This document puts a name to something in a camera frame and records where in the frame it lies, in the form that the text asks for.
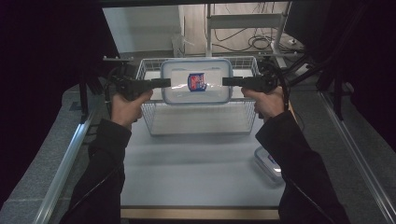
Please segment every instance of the white wire basket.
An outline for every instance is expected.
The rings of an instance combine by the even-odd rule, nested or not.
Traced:
[[[227,57],[235,77],[259,73],[254,57]],[[161,64],[172,59],[144,59],[137,79],[161,77]],[[161,89],[142,105],[143,117],[151,135],[250,133],[256,117],[254,101],[245,98],[240,87],[233,87],[232,98],[223,105],[167,105]]]

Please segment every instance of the person's left hand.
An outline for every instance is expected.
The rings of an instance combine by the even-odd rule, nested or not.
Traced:
[[[113,96],[111,108],[111,121],[131,130],[132,123],[142,118],[142,109],[140,106],[148,101],[152,96],[152,91],[143,92],[134,101],[127,101],[119,93]]]

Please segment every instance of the clear container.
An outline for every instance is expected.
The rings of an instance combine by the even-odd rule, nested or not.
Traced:
[[[283,181],[282,171],[280,166],[276,163],[276,161],[272,158],[272,156],[268,153],[267,150],[263,147],[258,147],[254,151],[254,157],[259,164],[260,168],[275,182]]]
[[[225,59],[174,59],[163,62],[161,78],[171,78],[171,87],[163,88],[163,100],[168,105],[228,103],[231,89],[222,86],[222,78],[232,76],[231,63]]]
[[[235,77],[258,74],[254,57],[223,58],[230,62]],[[142,60],[137,78],[161,77],[162,64],[172,59]],[[154,89],[151,100],[142,105],[151,135],[250,133],[256,117],[254,101],[245,98],[240,87],[227,87],[228,103],[217,105],[169,105],[161,89]]]

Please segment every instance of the black sleeve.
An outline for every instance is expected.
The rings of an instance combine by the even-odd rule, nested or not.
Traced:
[[[282,169],[286,187],[279,216],[284,223],[330,223],[292,182],[335,223],[349,223],[322,158],[307,144],[291,112],[267,120],[256,138]]]
[[[90,163],[74,188],[64,223],[120,223],[123,160],[130,137],[131,132],[124,127],[101,120],[96,139],[89,147]],[[81,200],[109,174],[112,175],[102,185]]]

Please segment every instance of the wall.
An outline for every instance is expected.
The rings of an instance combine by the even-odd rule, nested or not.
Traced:
[[[179,6],[104,8],[119,53],[170,50],[181,33]]]

